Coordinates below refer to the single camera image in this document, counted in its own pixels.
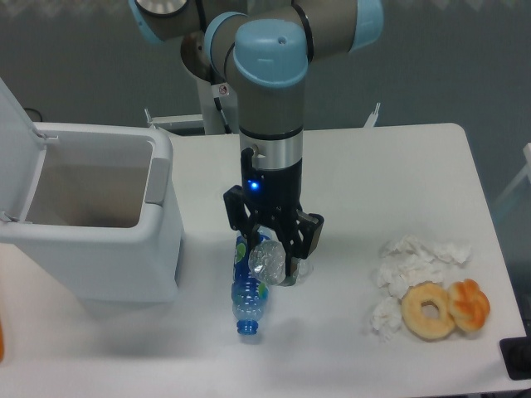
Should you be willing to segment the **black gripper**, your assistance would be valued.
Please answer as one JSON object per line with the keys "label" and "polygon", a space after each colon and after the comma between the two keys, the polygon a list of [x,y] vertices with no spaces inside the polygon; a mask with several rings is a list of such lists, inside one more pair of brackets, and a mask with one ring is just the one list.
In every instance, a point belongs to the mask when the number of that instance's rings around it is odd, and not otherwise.
{"label": "black gripper", "polygon": [[268,217],[285,252],[280,286],[293,286],[319,243],[324,217],[300,208],[302,160],[265,170],[253,167],[253,154],[251,148],[241,152],[241,186],[223,194],[229,225],[246,240],[250,255],[260,243],[262,218]]}

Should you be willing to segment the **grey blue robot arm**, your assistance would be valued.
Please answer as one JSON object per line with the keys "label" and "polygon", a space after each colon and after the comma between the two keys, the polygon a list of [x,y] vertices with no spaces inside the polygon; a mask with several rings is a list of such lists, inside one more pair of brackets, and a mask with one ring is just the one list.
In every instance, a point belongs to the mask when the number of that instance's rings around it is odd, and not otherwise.
{"label": "grey blue robot arm", "polygon": [[324,224],[300,204],[305,77],[313,61],[374,43],[382,4],[293,1],[254,16],[243,1],[132,1],[130,8],[151,40],[203,34],[203,55],[237,97],[241,183],[223,196],[230,227],[250,250],[260,227],[274,231],[285,254],[276,282],[294,285]]}

